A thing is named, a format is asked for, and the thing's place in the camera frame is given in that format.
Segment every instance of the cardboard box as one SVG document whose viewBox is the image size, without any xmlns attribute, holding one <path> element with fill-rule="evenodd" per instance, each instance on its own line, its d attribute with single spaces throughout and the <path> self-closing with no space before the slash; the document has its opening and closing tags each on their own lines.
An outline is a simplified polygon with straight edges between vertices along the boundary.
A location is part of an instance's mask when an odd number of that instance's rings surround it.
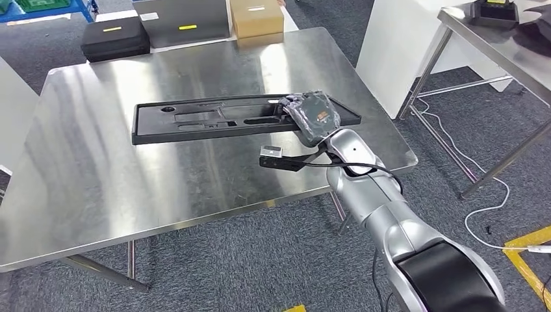
<svg viewBox="0 0 551 312">
<path fill-rule="evenodd" d="M 283 32 L 283 13 L 276 0 L 230 0 L 237 38 Z"/>
</svg>

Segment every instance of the black bag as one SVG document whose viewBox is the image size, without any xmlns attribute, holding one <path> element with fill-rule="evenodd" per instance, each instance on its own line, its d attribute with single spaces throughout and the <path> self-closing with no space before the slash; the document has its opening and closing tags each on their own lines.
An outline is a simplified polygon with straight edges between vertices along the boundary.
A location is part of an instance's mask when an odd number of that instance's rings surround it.
<svg viewBox="0 0 551 312">
<path fill-rule="evenodd" d="M 149 48 L 149 36 L 138 16 L 88 24 L 81 44 L 90 62 L 148 54 Z"/>
</svg>

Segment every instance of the black cable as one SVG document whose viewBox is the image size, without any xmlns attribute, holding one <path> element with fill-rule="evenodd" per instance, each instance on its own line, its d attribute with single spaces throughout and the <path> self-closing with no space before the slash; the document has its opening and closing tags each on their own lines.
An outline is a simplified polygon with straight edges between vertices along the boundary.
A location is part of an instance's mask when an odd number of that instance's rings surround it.
<svg viewBox="0 0 551 312">
<path fill-rule="evenodd" d="M 551 276 L 543 283 L 543 288 L 541 289 L 541 299 L 543 300 L 543 305 L 545 306 L 545 312 L 549 311 L 549 308 L 547 307 L 547 301 L 545 301 L 545 289 L 547 288 L 547 284 L 551 281 Z"/>
<path fill-rule="evenodd" d="M 294 161 L 292 159 L 285 159 L 284 161 L 295 163 L 295 164 L 303 164 L 304 166 L 308 167 L 317 167 L 317 168 L 329 168 L 329 167 L 367 167 L 367 168 L 373 168 L 376 170 L 381 170 L 382 172 L 388 173 L 391 177 L 396 180 L 398 186 L 400 187 L 400 194 L 404 195 L 404 185 L 402 184 L 402 181 L 390 170 L 386 169 L 385 167 L 377 166 L 376 164 L 364 164 L 361 162 L 336 162 L 333 164 L 313 164 L 311 162 L 303 162 L 303 161 Z"/>
<path fill-rule="evenodd" d="M 373 255 L 373 267 L 371 268 L 371 279 L 373 281 L 373 286 L 375 286 L 375 290 L 377 291 L 377 296 L 379 297 L 379 305 L 381 306 L 381 312 L 385 312 L 385 307 L 383 307 L 383 297 L 381 296 L 381 291 L 379 290 L 379 286 L 377 286 L 377 282 L 375 281 L 375 263 L 377 262 L 377 249 L 375 249 L 375 254 Z"/>
<path fill-rule="evenodd" d="M 389 312 L 389 304 L 391 302 L 392 296 L 394 296 L 393 292 L 391 292 L 391 294 L 387 297 L 387 303 L 385 304 L 385 312 Z"/>
</svg>

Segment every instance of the power cord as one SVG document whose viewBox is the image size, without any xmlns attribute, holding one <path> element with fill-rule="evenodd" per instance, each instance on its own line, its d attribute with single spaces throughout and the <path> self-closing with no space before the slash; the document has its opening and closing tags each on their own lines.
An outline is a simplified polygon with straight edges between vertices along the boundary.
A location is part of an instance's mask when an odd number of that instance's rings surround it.
<svg viewBox="0 0 551 312">
<path fill-rule="evenodd" d="M 377 282 L 375 281 L 375 264 L 377 263 L 377 248 L 375 247 L 375 253 L 373 254 L 373 266 L 371 268 L 371 280 L 373 281 L 373 286 L 375 287 L 375 290 L 377 291 L 377 297 L 379 297 L 379 305 L 381 306 L 381 312 L 385 312 L 383 307 L 383 297 L 381 295 L 381 290 L 379 289 L 379 286 L 377 285 Z"/>
<path fill-rule="evenodd" d="M 394 293 L 391 292 L 391 294 L 387 297 L 387 303 L 385 304 L 385 312 L 389 312 L 389 304 L 391 302 L 391 298 L 394 296 Z"/>
<path fill-rule="evenodd" d="M 390 170 L 386 169 L 385 167 L 377 166 L 376 164 L 365 164 L 362 162 L 336 162 L 333 164 L 313 164 L 311 162 L 295 161 L 293 159 L 281 159 L 280 161 L 285 161 L 285 162 L 294 163 L 294 164 L 302 164 L 304 166 L 316 167 L 316 168 L 367 167 L 367 168 L 372 168 L 376 170 L 381 170 L 382 172 L 389 174 L 392 178 L 394 178 L 394 180 L 396 180 L 398 186 L 400 187 L 400 194 L 404 195 L 404 185 L 402 184 L 402 181 L 400 181 L 400 178 L 398 178 L 394 173 L 392 173 Z"/>
<path fill-rule="evenodd" d="M 470 158 L 469 156 L 465 155 L 455 144 L 455 141 L 453 140 L 452 136 L 446 131 L 446 129 L 444 129 L 444 126 L 442 125 L 442 120 L 440 119 L 440 116 L 436 115 L 436 114 L 432 114 L 430 112 L 428 112 L 428 110 L 430 109 L 430 105 L 429 103 L 427 103 L 426 101 L 424 101 L 423 99 L 418 99 L 419 101 L 421 101 L 423 104 L 425 104 L 427 106 L 427 108 L 423 111 L 421 111 L 420 113 L 423 114 L 423 115 L 428 115 L 428 116 L 432 116 L 434 118 L 436 118 L 438 120 L 438 125 L 440 127 L 440 130 L 448 137 L 448 139 L 450 140 L 450 142 L 452 143 L 452 147 L 456 150 L 456 152 L 458 152 L 458 154 L 460 154 L 461 156 L 463 156 L 466 160 L 470 161 L 472 164 L 474 164 L 480 171 L 482 171 L 483 173 L 486 173 L 486 170 L 484 170 L 474 159 Z M 527 247 L 502 247 L 502 246 L 496 246 L 496 245 L 493 245 L 493 244 L 489 244 L 488 242 L 485 242 L 484 240 L 480 239 L 478 236 L 476 236 L 473 231 L 470 229 L 470 227 L 468 226 L 468 219 L 472 216 L 472 215 L 475 215 L 477 213 L 481 213 L 481 212 L 484 212 L 484 211 L 490 211 L 490 210 L 495 210 L 495 209 L 499 209 L 499 208 L 502 208 L 506 203 L 507 203 L 507 200 L 509 199 L 509 195 L 511 194 L 511 189 L 509 188 L 509 185 L 505 182 L 503 182 L 502 180 L 494 177 L 493 178 L 495 181 L 501 183 L 503 186 L 505 186 L 507 192 L 506 192 L 506 195 L 505 195 L 505 198 L 503 199 L 503 201 L 501 202 L 501 204 L 497 205 L 497 206 L 494 206 L 494 207 L 488 207 L 488 208 L 482 208 L 482 209 L 477 209 L 475 211 L 472 211 L 470 212 L 466 217 L 465 217 L 465 220 L 464 220 L 464 223 L 465 223 L 465 228 L 467 229 L 467 231 L 479 242 L 481 242 L 482 244 L 488 246 L 488 247 L 491 247 L 491 248 L 496 248 L 496 249 L 500 249 L 500 250 L 527 250 L 529 252 L 537 252 L 537 253 L 542 253 L 542 254 L 549 254 L 551 253 L 551 246 L 544 246 L 544 245 L 540 245 L 540 246 L 527 246 Z"/>
</svg>

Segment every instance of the table leg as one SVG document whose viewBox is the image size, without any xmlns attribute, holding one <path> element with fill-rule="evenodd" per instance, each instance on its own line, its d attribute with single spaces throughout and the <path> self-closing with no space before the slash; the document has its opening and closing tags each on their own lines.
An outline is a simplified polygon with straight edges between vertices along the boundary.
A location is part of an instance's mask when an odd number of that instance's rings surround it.
<svg viewBox="0 0 551 312">
<path fill-rule="evenodd" d="M 87 7 L 86 3 L 84 3 L 84 0 L 77 0 L 77 4 L 79 5 L 79 8 L 81 9 L 81 12 L 83 13 L 83 16 L 86 19 L 86 21 L 88 23 L 93 23 L 94 18 L 90 14 L 90 11 L 88 11 L 88 7 Z"/>
<path fill-rule="evenodd" d="M 343 236 L 348 232 L 350 229 L 350 224 L 354 221 L 354 218 L 352 217 L 352 213 L 348 213 L 346 215 L 346 218 L 342 221 L 339 228 L 339 236 Z"/>
<path fill-rule="evenodd" d="M 337 194 L 335 194 L 335 192 L 329 192 L 329 195 L 331 195 L 331 199 L 333 200 L 333 204 L 335 205 L 335 208 L 337 208 L 337 213 L 339 214 L 340 220 L 344 221 L 344 218 L 346 217 L 346 213 L 344 213 L 344 209 L 342 208 L 342 205 L 340 204 L 340 200 L 337 197 Z"/>
<path fill-rule="evenodd" d="M 418 99 L 420 98 L 424 98 L 426 96 L 435 96 L 437 94 L 442 94 L 442 93 L 447 93 L 447 92 L 451 92 L 451 91 L 457 91 L 457 90 L 462 90 L 462 89 L 466 89 L 466 88 L 472 88 L 473 86 L 481 86 L 481 85 L 488 85 L 490 83 L 497 83 L 499 81 L 503 81 L 503 80 L 510 80 L 512 79 L 513 77 L 510 76 L 510 75 L 505 75 L 505 76 L 501 76 L 501 77 L 497 77 L 497 78 L 492 78 L 492 79 L 486 79 L 486 80 L 479 80 L 479 81 L 474 81 L 472 83 L 464 83 L 464 84 L 460 84 L 460 85 L 457 85 L 457 86 L 449 86 L 447 88 L 442 88 L 442 89 L 438 89 L 438 90 L 432 90 L 432 91 L 427 91 L 427 92 L 423 92 L 423 93 L 419 93 L 419 95 L 417 96 Z"/>
<path fill-rule="evenodd" d="M 433 128 L 433 126 L 423 117 L 423 115 L 415 108 L 415 106 L 411 105 L 410 108 L 411 112 L 419 118 L 422 125 L 427 128 L 429 133 L 436 139 L 436 141 L 442 146 L 444 151 L 452 158 L 452 160 L 458 165 L 458 167 L 465 173 L 465 175 L 468 177 L 468 179 L 475 183 L 476 182 L 476 175 L 470 169 L 468 166 L 459 158 L 459 156 L 455 153 L 455 150 L 446 143 L 446 141 L 438 134 L 438 132 Z"/>
<path fill-rule="evenodd" d="M 415 85 L 415 89 L 413 89 L 413 92 L 411 93 L 411 96 L 407 100 L 407 103 L 402 106 L 402 109 L 398 113 L 399 119 L 404 119 L 405 114 L 409 111 L 409 107 L 415 102 L 415 99 L 423 89 L 423 86 L 425 85 L 425 82 L 427 81 L 428 77 L 430 76 L 430 73 L 432 72 L 432 69 L 434 69 L 434 66 L 436 65 L 436 62 L 442 55 L 442 52 L 444 51 L 444 48 L 450 41 L 450 38 L 452 37 L 452 30 L 446 27 L 446 30 L 440 39 L 440 42 L 438 43 L 438 46 L 436 47 L 436 50 L 432 54 L 427 66 L 425 67 L 425 70 L 423 71 L 423 74 L 421 75 L 421 78 L 419 78 L 419 82 L 417 85 Z"/>
<path fill-rule="evenodd" d="M 524 153 L 526 149 L 536 143 L 537 139 L 549 132 L 549 130 L 551 130 L 551 119 L 541 125 L 526 140 L 520 143 L 519 146 L 517 146 L 513 151 L 509 152 L 509 154 L 507 154 L 507 156 L 505 156 L 505 158 L 503 158 L 498 164 L 496 164 L 495 166 L 493 166 L 493 168 L 486 172 L 483 177 L 477 180 L 477 182 L 475 182 L 473 185 L 469 186 L 466 191 L 461 193 L 461 198 L 466 199 L 484 184 L 491 181 L 493 177 L 497 176 L 503 169 L 507 168 L 513 161 L 515 161 L 515 159 L 522 155 L 522 153 Z"/>
<path fill-rule="evenodd" d="M 96 14 L 99 12 L 96 0 L 90 0 L 90 6 L 92 6 L 92 12 Z"/>
<path fill-rule="evenodd" d="M 128 242 L 128 274 L 131 279 L 135 279 L 136 276 L 136 261 L 135 261 L 135 242 L 133 240 Z"/>
<path fill-rule="evenodd" d="M 61 261 L 72 267 L 81 268 L 97 276 L 105 278 L 106 280 L 129 287 L 130 289 L 136 289 L 140 293 L 146 293 L 149 290 L 149 286 L 144 285 L 135 279 L 124 276 L 111 268 L 100 265 L 99 263 L 81 255 L 71 255 L 67 258 L 61 259 Z"/>
</svg>

